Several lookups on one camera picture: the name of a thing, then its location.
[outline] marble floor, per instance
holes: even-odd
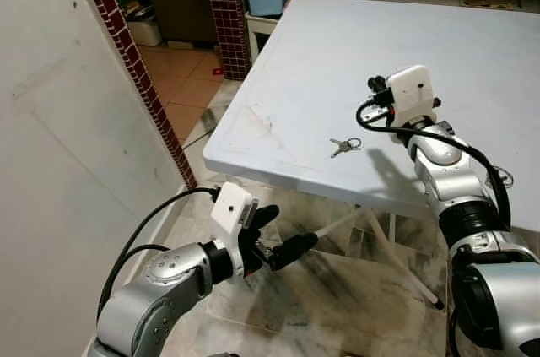
[[[232,181],[257,196],[262,206],[277,204],[280,215],[262,232],[268,246],[320,229],[353,210],[352,203],[224,176],[205,167],[203,147],[239,87],[238,82],[223,82],[184,144],[200,185]],[[208,196],[191,196],[165,244],[207,241],[211,208]],[[390,215],[378,212],[377,217],[388,233]],[[435,222],[397,216],[395,237],[399,258],[446,303],[447,249]],[[537,236],[528,239],[540,243]],[[360,213],[285,269],[263,268],[239,283],[214,287],[178,321],[162,355],[442,357],[450,355],[447,317],[389,265]],[[459,331],[457,338],[462,355],[493,355],[475,348]]]

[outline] black cable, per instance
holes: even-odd
[[[459,350],[457,349],[456,342],[456,326],[457,326],[457,314],[456,310],[452,312],[450,317],[450,324],[448,326],[448,344],[450,345],[450,351],[453,357],[461,357]]]
[[[184,192],[181,192],[180,194],[175,195],[172,198],[169,198],[164,203],[161,203],[158,207],[156,207],[152,212],[150,212],[146,218],[143,219],[143,221],[138,225],[138,227],[133,231],[130,238],[127,240],[124,247],[121,249],[120,254],[116,258],[116,261],[114,265],[112,266],[111,272],[109,273],[109,276],[107,277],[107,280],[105,281],[105,284],[103,285],[103,290],[101,290],[101,296],[100,296],[100,302],[98,304],[98,318],[100,317],[101,311],[103,310],[103,306],[105,306],[105,303],[109,300],[111,297],[111,291],[112,291],[112,285],[114,284],[114,280],[122,268],[122,265],[126,262],[124,259],[126,258],[126,255],[129,251],[129,248],[132,246],[135,239],[137,239],[137,236],[141,233],[141,230],[143,230],[144,226],[148,224],[148,222],[161,210],[163,210],[165,207],[173,203],[174,201],[178,201],[180,198],[186,197],[188,195],[191,195],[195,192],[207,192],[212,196],[212,200],[215,201],[217,196],[219,195],[219,189],[218,188],[193,188],[192,190],[187,190]]]
[[[368,100],[364,104],[362,104],[360,108],[356,111],[356,121],[361,127],[375,132],[406,133],[439,140],[469,154],[478,163],[483,165],[483,167],[485,167],[485,169],[488,171],[489,180],[491,181],[491,185],[493,187],[495,201],[497,202],[497,208],[499,210],[499,217],[501,219],[501,222],[506,226],[508,230],[510,229],[510,200],[508,199],[508,193],[506,192],[505,184],[500,178],[499,172],[493,167],[493,165],[489,162],[488,158],[480,150],[475,149],[472,146],[466,146],[465,144],[459,143],[453,138],[448,138],[446,136],[438,135],[436,133],[430,133],[407,127],[374,127],[362,119],[362,112],[364,111],[364,109],[372,106],[373,104],[373,100]]]
[[[195,143],[197,143],[199,140],[201,140],[202,138],[208,136],[210,133],[212,133],[213,131],[216,130],[216,127],[213,127],[212,129],[210,129],[209,131],[207,131],[206,133],[204,133],[203,135],[199,136],[198,138],[195,138],[193,139],[190,143],[186,143],[184,146],[182,146],[182,148],[184,150],[190,148],[191,146],[193,146]]]
[[[166,252],[166,251],[170,250],[170,248],[166,247],[166,246],[155,245],[153,243],[134,247],[132,250],[130,250],[129,252],[126,253],[126,256],[124,256],[124,258],[118,263],[118,265],[115,265],[111,269],[111,272],[109,273],[109,275],[111,277],[111,285],[114,285],[114,283],[116,281],[116,277],[118,277],[118,274],[120,273],[120,271],[122,270],[124,265],[127,263],[127,261],[130,258],[132,258],[135,254],[137,254],[139,252],[142,252],[142,251],[145,251],[145,250],[159,250],[161,252]]]
[[[170,248],[167,246],[155,245],[154,243],[134,247],[132,250],[127,252],[126,256],[122,259],[120,268],[124,267],[124,264],[126,264],[127,260],[132,258],[135,254],[142,252],[144,250],[159,250],[160,252],[167,252],[168,250],[170,250]],[[116,280],[116,276],[118,275],[119,272],[120,272],[120,269],[118,269],[118,271],[116,272],[116,275],[113,279],[113,283]]]

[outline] silver key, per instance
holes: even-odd
[[[335,143],[338,147],[337,150],[330,156],[331,159],[336,157],[340,153],[346,153],[351,150],[359,150],[362,146],[362,141],[358,138],[350,138],[347,140],[330,139],[330,142]]]

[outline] tiled floor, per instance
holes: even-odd
[[[210,51],[139,47],[176,136],[184,142],[223,81]]]
[[[215,128],[239,87],[238,82],[223,82],[188,136],[189,142]],[[258,197],[261,206],[280,207],[280,215],[262,232],[267,246],[319,229],[354,209],[351,203],[212,172],[202,157],[208,140],[205,136],[186,149],[202,186],[231,181]],[[207,241],[211,209],[206,196],[190,197],[165,244]],[[389,215],[377,212],[376,216],[387,233]],[[540,243],[539,234],[523,237]],[[445,303],[449,301],[448,252],[434,221],[398,216],[395,251]],[[162,356],[229,352],[241,357],[443,357],[450,356],[447,317],[389,264],[360,214],[285,269],[273,273],[263,268],[238,283],[214,287],[209,297],[178,321]],[[457,341],[462,355],[493,355],[472,345],[460,331]]]

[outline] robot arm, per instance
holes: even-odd
[[[357,120],[391,133],[402,143],[425,186],[452,261],[452,293],[461,330],[480,347],[508,357],[540,355],[540,261],[510,232],[470,166],[466,144],[448,122],[436,122],[429,74],[414,66],[384,79],[371,78],[373,97]],[[362,114],[371,106],[369,113]],[[386,127],[370,124],[386,118]],[[433,133],[450,145],[411,131]]]
[[[283,268],[316,244],[315,234],[304,234],[264,247],[259,230],[279,210],[257,205],[249,192],[225,183],[211,214],[213,239],[160,253],[118,290],[100,313],[88,356],[157,357],[176,321],[214,285],[245,277],[264,262]]]

